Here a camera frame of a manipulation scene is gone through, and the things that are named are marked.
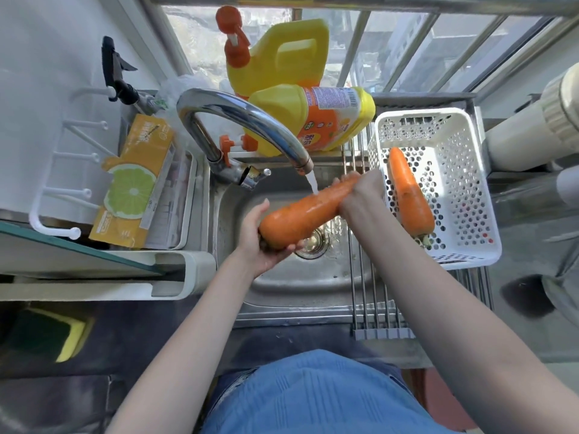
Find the dish soap bottle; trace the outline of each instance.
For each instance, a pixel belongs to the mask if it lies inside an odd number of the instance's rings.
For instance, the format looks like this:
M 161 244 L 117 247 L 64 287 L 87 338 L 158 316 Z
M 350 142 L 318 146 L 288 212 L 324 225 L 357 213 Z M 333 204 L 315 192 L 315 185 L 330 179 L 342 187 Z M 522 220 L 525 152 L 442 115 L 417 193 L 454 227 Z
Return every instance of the dish soap bottle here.
M 306 150 L 328 151 L 343 145 L 368 125 L 375 113 L 372 96 L 360 86 L 332 88 L 278 85 L 257 91 L 248 101 L 278 119 Z M 257 151 L 267 157 L 279 150 L 257 134 Z
M 227 75 L 239 97 L 247 99 L 279 84 L 320 85 L 329 45 L 329 29 L 323 20 L 275 24 L 250 48 L 238 9 L 222 6 L 215 19 L 227 34 Z

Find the blue shirt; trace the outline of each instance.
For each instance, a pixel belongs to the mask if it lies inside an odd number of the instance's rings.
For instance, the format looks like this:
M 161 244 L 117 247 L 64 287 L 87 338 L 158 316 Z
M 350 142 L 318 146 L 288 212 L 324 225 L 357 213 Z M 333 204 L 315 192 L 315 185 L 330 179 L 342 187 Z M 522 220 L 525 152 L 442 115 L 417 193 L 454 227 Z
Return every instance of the blue shirt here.
M 393 375 L 323 350 L 260 367 L 202 434 L 448 434 Z

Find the sink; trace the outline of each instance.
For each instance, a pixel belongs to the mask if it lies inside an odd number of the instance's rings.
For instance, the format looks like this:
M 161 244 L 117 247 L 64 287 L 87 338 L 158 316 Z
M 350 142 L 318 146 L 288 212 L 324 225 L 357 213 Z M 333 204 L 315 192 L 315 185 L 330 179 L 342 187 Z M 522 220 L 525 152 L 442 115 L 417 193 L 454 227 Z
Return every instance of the sink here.
M 316 166 L 318 187 L 323 189 L 329 186 L 342 173 L 341 166 Z M 259 182 L 253 191 L 240 186 L 218 186 L 214 199 L 214 218 L 217 222 L 213 234 L 214 256 L 218 265 L 237 246 L 245 215 L 264 198 L 271 203 L 269 211 L 274 211 L 311 193 L 306 178 L 298 175 L 292 167 L 273 168 L 271 176 Z M 363 278 L 368 295 L 371 295 L 370 261 L 362 255 L 362 272 L 358 242 L 353 235 L 352 248 L 354 283 L 358 294 L 361 296 Z M 260 307 L 351 307 L 350 255 L 345 220 L 337 217 L 329 221 L 316 232 L 305 253 L 294 253 L 257 277 L 245 301 Z

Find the chrome faucet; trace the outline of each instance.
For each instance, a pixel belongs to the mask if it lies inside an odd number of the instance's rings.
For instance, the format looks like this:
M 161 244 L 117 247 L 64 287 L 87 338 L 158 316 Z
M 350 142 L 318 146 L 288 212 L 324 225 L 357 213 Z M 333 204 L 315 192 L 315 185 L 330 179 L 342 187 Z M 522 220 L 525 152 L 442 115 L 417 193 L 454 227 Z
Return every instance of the chrome faucet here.
M 286 155 L 296 171 L 305 175 L 314 163 L 299 140 L 283 124 L 262 109 L 232 94 L 204 88 L 191 88 L 179 97 L 177 112 L 191 137 L 209 160 L 211 171 L 225 181 L 253 189 L 257 182 L 271 171 L 258 170 L 235 159 L 227 166 L 223 152 L 209 136 L 197 113 L 209 113 L 227 118 L 266 139 Z

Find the wet carrot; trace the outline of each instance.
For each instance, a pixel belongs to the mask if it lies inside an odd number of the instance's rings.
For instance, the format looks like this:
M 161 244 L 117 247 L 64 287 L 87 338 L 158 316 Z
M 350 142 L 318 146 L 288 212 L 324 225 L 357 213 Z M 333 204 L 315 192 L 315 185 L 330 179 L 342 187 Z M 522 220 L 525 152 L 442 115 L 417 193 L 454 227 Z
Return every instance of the wet carrot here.
M 404 153 L 399 148 L 390 149 L 388 165 L 396 190 L 400 223 L 410 236 L 418 238 L 424 245 L 430 245 L 427 240 L 434 231 L 434 217 Z
M 259 233 L 276 250 L 308 239 L 314 230 L 338 214 L 339 205 L 358 182 L 359 175 L 320 190 L 268 214 L 259 225 Z

